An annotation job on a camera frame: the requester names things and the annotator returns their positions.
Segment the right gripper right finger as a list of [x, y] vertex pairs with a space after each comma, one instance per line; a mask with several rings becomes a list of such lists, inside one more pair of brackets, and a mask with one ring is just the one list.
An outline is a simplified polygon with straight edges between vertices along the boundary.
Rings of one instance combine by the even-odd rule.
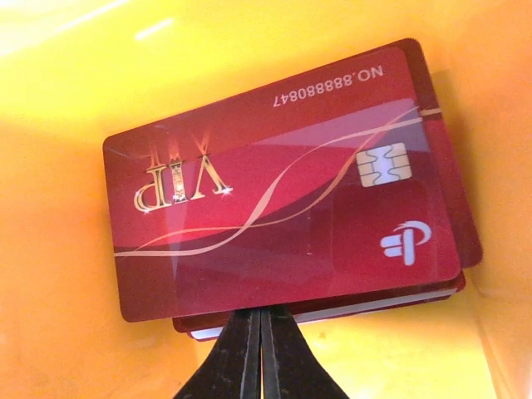
[[265, 398], [346, 398], [313, 355], [286, 307], [261, 310]]

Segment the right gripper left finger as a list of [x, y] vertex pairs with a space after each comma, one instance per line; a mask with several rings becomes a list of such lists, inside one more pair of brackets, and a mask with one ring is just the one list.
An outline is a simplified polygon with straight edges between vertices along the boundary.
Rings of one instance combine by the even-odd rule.
[[261, 396], [260, 311], [229, 318], [209, 355], [175, 394], [178, 399], [252, 399]]

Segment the red VIP card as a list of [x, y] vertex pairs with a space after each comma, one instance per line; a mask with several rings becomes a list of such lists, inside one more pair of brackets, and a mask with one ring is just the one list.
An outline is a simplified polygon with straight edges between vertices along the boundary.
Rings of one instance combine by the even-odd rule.
[[126, 321], [461, 270], [405, 42], [112, 135], [102, 150]]

